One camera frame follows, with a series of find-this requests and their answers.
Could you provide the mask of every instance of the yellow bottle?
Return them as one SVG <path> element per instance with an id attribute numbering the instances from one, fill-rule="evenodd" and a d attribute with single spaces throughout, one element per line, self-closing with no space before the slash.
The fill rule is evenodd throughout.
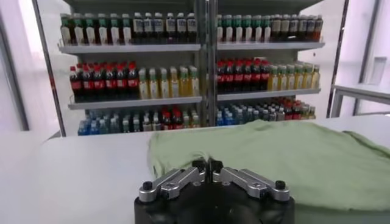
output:
<path id="1" fill-rule="evenodd" d="M 305 65 L 303 70 L 303 89 L 310 89 L 313 80 L 313 66 L 311 64 Z"/>
<path id="2" fill-rule="evenodd" d="M 313 80 L 311 81 L 311 88 L 312 89 L 319 89 L 319 65 L 314 66 L 314 71 L 313 71 Z"/>
<path id="3" fill-rule="evenodd" d="M 294 89 L 302 89 L 303 85 L 303 74 L 302 74 L 302 65 L 295 65 L 295 81 Z"/>
<path id="4" fill-rule="evenodd" d="M 171 79 L 169 80 L 170 97 L 179 97 L 179 79 L 177 78 L 177 70 L 175 67 L 170 67 Z"/>
<path id="5" fill-rule="evenodd" d="M 294 75 L 294 65 L 287 65 L 287 89 L 294 89 L 295 75 Z"/>

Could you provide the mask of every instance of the metal shelf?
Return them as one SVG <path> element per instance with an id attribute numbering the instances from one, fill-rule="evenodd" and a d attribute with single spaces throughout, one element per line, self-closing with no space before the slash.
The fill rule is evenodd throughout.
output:
<path id="1" fill-rule="evenodd" d="M 111 46 L 60 46 L 65 54 L 131 53 L 131 52 L 178 52 L 199 51 L 200 44 L 153 44 Z"/>
<path id="2" fill-rule="evenodd" d="M 274 92 L 254 92 L 254 93 L 233 93 L 233 94 L 218 94 L 218 101 L 228 100 L 244 100 L 244 99 L 260 99 L 268 97 L 280 97 L 280 96 L 295 96 L 304 94 L 319 93 L 321 89 L 295 89 L 286 91 L 274 91 Z"/>
<path id="3" fill-rule="evenodd" d="M 287 43 L 218 43 L 219 51 L 238 51 L 238 50 L 265 50 L 265 49 L 316 49 L 322 48 L 325 43 L 320 42 L 287 42 Z"/>
<path id="4" fill-rule="evenodd" d="M 173 105 L 185 103 L 200 103 L 202 97 L 179 97 L 167 99 L 148 99 L 148 100 L 118 100 L 118 101 L 103 101 L 103 102 L 85 102 L 85 103 L 70 103 L 70 110 L 93 110 L 106 108 L 122 108 L 122 107 L 144 107 L 156 105 Z"/>

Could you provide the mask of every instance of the white bottle label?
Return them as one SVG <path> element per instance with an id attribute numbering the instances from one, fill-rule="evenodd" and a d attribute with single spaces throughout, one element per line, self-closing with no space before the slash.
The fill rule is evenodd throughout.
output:
<path id="1" fill-rule="evenodd" d="M 271 28 L 266 27 L 264 30 L 264 42 L 268 43 L 269 42 L 269 37 L 271 36 Z"/>
<path id="2" fill-rule="evenodd" d="M 99 28 L 99 35 L 100 35 L 100 41 L 102 42 L 102 45 L 108 45 L 107 28 L 100 27 Z"/>
<path id="3" fill-rule="evenodd" d="M 243 40 L 243 28 L 236 28 L 236 42 L 241 42 Z"/>
<path id="4" fill-rule="evenodd" d="M 222 42 L 222 38 L 224 36 L 224 29 L 222 27 L 217 28 L 217 40 L 218 42 Z"/>
<path id="5" fill-rule="evenodd" d="M 74 34 L 76 35 L 76 41 L 78 45 L 84 44 L 83 28 L 74 28 Z"/>
<path id="6" fill-rule="evenodd" d="M 246 42 L 252 41 L 252 28 L 251 27 L 245 28 L 245 41 Z"/>
<path id="7" fill-rule="evenodd" d="M 232 42 L 233 41 L 233 28 L 228 27 L 226 28 L 226 42 Z"/>
<path id="8" fill-rule="evenodd" d="M 119 29 L 117 27 L 111 27 L 112 43 L 114 45 L 120 45 L 119 42 Z"/>
<path id="9" fill-rule="evenodd" d="M 261 27 L 256 28 L 256 34 L 255 34 L 255 41 L 260 42 L 261 41 L 261 33 L 263 29 Z"/>
<path id="10" fill-rule="evenodd" d="M 132 29 L 129 27 L 123 27 L 124 43 L 130 44 L 132 40 Z"/>
<path id="11" fill-rule="evenodd" d="M 71 32 L 69 31 L 69 28 L 67 27 L 62 27 L 61 28 L 61 34 L 62 34 L 62 40 L 63 44 L 66 45 L 71 45 Z"/>

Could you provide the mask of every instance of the bottle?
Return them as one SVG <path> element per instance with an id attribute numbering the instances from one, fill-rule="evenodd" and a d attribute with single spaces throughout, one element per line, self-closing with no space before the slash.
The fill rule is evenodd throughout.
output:
<path id="1" fill-rule="evenodd" d="M 306 41 L 314 41 L 313 40 L 313 35 L 314 35 L 314 28 L 316 27 L 316 20 L 317 17 L 310 15 L 307 20 L 307 31 L 306 31 L 306 36 L 305 40 Z"/>
<path id="2" fill-rule="evenodd" d="M 149 70 L 149 89 L 150 89 L 150 96 L 151 99 L 158 99 L 160 98 L 159 92 L 160 90 L 158 89 L 157 85 L 157 76 L 156 76 L 156 70 L 154 68 L 151 68 Z"/>
<path id="3" fill-rule="evenodd" d="M 116 75 L 116 84 L 118 87 L 118 97 L 120 99 L 129 98 L 129 86 L 128 86 L 128 77 L 127 70 L 124 70 L 123 65 L 118 65 L 118 73 Z"/>
<path id="4" fill-rule="evenodd" d="M 111 32 L 108 32 L 108 21 L 105 14 L 99 13 L 99 37 L 102 45 L 108 45 L 111 43 Z"/>
<path id="5" fill-rule="evenodd" d="M 197 24 L 195 14 L 189 13 L 187 16 L 187 31 L 188 31 L 188 42 L 196 43 L 197 40 Z"/>
<path id="6" fill-rule="evenodd" d="M 313 71 L 313 80 L 311 81 L 311 88 L 312 89 L 319 89 L 319 79 L 320 79 L 320 74 L 319 74 L 319 65 L 314 66 L 314 71 Z"/>
<path id="7" fill-rule="evenodd" d="M 91 101 L 94 99 L 94 83 L 93 83 L 93 76 L 91 75 L 88 66 L 85 65 L 83 67 L 83 89 L 84 89 L 84 95 L 83 99 L 85 101 Z"/>
<path id="8" fill-rule="evenodd" d="M 116 69 L 114 65 L 109 65 L 107 68 L 107 73 L 105 75 L 105 86 L 107 89 L 108 98 L 116 99 L 118 96 L 117 94 L 118 81 L 116 78 Z"/>
<path id="9" fill-rule="evenodd" d="M 314 33 L 313 33 L 313 41 L 319 42 L 321 39 L 321 30 L 322 30 L 322 24 L 324 21 L 322 20 L 322 15 L 318 15 L 316 20 L 316 25 L 314 27 Z"/>
<path id="10" fill-rule="evenodd" d="M 118 15 L 111 13 L 111 37 L 113 45 L 120 45 L 123 43 L 123 30 L 119 25 Z"/>
<path id="11" fill-rule="evenodd" d="M 280 28 L 282 25 L 282 17 L 280 15 L 275 15 L 275 18 L 272 22 L 272 31 L 271 31 L 271 41 L 279 42 L 280 41 Z"/>
<path id="12" fill-rule="evenodd" d="M 294 65 L 287 65 L 287 89 L 294 89 L 295 84 L 295 75 L 294 75 Z"/>
<path id="13" fill-rule="evenodd" d="M 243 73 L 243 61 L 237 60 L 236 66 L 234 68 L 234 92 L 238 93 L 243 90 L 243 81 L 244 81 L 244 73 Z"/>
<path id="14" fill-rule="evenodd" d="M 306 40 L 306 31 L 307 31 L 307 16 L 300 15 L 299 16 L 299 25 L 298 25 L 298 40 L 299 41 Z"/>
<path id="15" fill-rule="evenodd" d="M 188 96 L 188 90 L 190 89 L 190 81 L 188 80 L 188 69 L 184 66 L 180 67 L 180 82 L 179 82 L 179 94 L 181 97 Z"/>
<path id="16" fill-rule="evenodd" d="M 295 65 L 295 83 L 294 89 L 302 89 L 303 88 L 303 74 L 302 74 L 302 65 Z"/>
<path id="17" fill-rule="evenodd" d="M 145 13 L 144 23 L 144 35 L 142 43 L 148 44 L 153 43 L 153 26 L 152 26 L 152 14 L 147 12 Z"/>
<path id="18" fill-rule="evenodd" d="M 280 26 L 280 41 L 288 41 L 289 25 L 290 16 L 283 15 L 282 24 Z"/>
<path id="19" fill-rule="evenodd" d="M 165 68 L 160 68 L 160 74 L 161 74 L 161 83 L 160 83 L 161 97 L 169 98 L 170 93 L 169 93 L 168 73 L 166 72 Z"/>
<path id="20" fill-rule="evenodd" d="M 293 16 L 291 16 L 291 21 L 289 24 L 288 41 L 298 40 L 298 24 L 298 16 L 293 14 Z"/>
<path id="21" fill-rule="evenodd" d="M 179 79 L 177 77 L 177 70 L 173 66 L 171 66 L 169 70 L 171 73 L 171 79 L 170 79 L 170 85 L 169 85 L 169 88 L 170 88 L 169 92 L 171 93 L 171 97 L 173 97 L 173 98 L 180 97 L 180 95 L 179 95 Z"/>
<path id="22" fill-rule="evenodd" d="M 71 82 L 71 88 L 74 94 L 74 101 L 76 103 L 81 102 L 83 98 L 83 84 L 82 77 L 76 73 L 76 67 L 71 66 L 71 73 L 69 76 L 69 81 Z"/>
<path id="23" fill-rule="evenodd" d="M 217 15 L 217 42 L 222 42 L 224 38 L 224 28 L 222 27 L 222 15 Z"/>
<path id="24" fill-rule="evenodd" d="M 224 17 L 225 23 L 222 24 L 224 26 L 224 40 L 225 42 L 233 41 L 233 27 L 232 27 L 232 16 L 226 15 Z"/>
<path id="25" fill-rule="evenodd" d="M 131 99 L 140 98 L 139 79 L 135 63 L 131 62 L 129 65 L 129 73 L 127 75 L 127 86 L 129 89 L 129 97 Z"/>
<path id="26" fill-rule="evenodd" d="M 146 78 L 146 69 L 141 68 L 140 71 L 138 72 L 138 75 L 140 77 L 140 98 L 145 100 L 149 99 L 149 88 L 147 85 L 147 78 Z"/>
<path id="27" fill-rule="evenodd" d="M 282 65 L 279 68 L 280 68 L 280 73 L 279 73 L 278 90 L 280 91 L 287 90 L 287 75 L 286 75 L 287 67 L 285 65 Z"/>
<path id="28" fill-rule="evenodd" d="M 243 40 L 243 28 L 241 27 L 241 15 L 233 17 L 233 40 L 241 42 Z"/>
<path id="29" fill-rule="evenodd" d="M 252 80 L 252 62 L 250 60 L 245 61 L 244 67 L 244 83 L 243 83 L 243 91 L 250 91 L 251 80 Z"/>
<path id="30" fill-rule="evenodd" d="M 263 27 L 263 32 L 264 32 L 264 37 L 262 38 L 264 43 L 268 43 L 269 39 L 271 37 L 271 17 L 270 16 L 264 16 L 264 27 Z"/>
<path id="31" fill-rule="evenodd" d="M 155 43 L 164 43 L 163 15 L 159 12 L 154 13 L 153 37 L 154 37 Z"/>
<path id="32" fill-rule="evenodd" d="M 144 23 L 142 16 L 139 12 L 134 13 L 133 18 L 133 29 L 134 29 L 134 37 L 133 41 L 135 44 L 140 44 L 143 41 L 144 35 Z"/>
<path id="33" fill-rule="evenodd" d="M 123 20 L 123 43 L 124 44 L 131 44 L 132 43 L 132 28 L 130 25 L 130 16 L 129 14 L 122 14 L 122 20 Z"/>
<path id="34" fill-rule="evenodd" d="M 168 13 L 167 18 L 165 20 L 165 26 L 167 43 L 176 43 L 176 21 L 173 17 L 173 13 Z"/>
<path id="35" fill-rule="evenodd" d="M 190 87 L 191 87 L 191 96 L 199 96 L 199 78 L 197 74 L 197 68 L 194 66 L 190 66 L 190 72 L 191 72 L 191 80 L 190 80 Z"/>
<path id="36" fill-rule="evenodd" d="M 68 14 L 61 13 L 61 35 L 64 46 L 70 46 L 76 40 L 74 29 L 71 28 L 69 23 L 70 16 Z"/>
<path id="37" fill-rule="evenodd" d="M 244 16 L 243 29 L 244 29 L 243 40 L 245 42 L 251 42 L 252 41 L 252 16 L 251 15 Z"/>
<path id="38" fill-rule="evenodd" d="M 76 43 L 77 45 L 87 45 L 88 44 L 88 38 L 87 38 L 87 30 L 84 26 L 84 21 L 82 18 L 82 15 L 80 13 L 74 13 L 74 34 L 76 36 Z"/>
<path id="39" fill-rule="evenodd" d="M 183 13 L 177 14 L 177 41 L 179 43 L 187 43 L 187 21 Z"/>
<path id="40" fill-rule="evenodd" d="M 261 28 L 261 16 L 256 15 L 252 18 L 252 40 L 260 42 L 263 28 Z"/>
<path id="41" fill-rule="evenodd" d="M 303 67 L 303 89 L 310 89 L 313 81 L 313 66 L 311 64 L 305 65 Z"/>

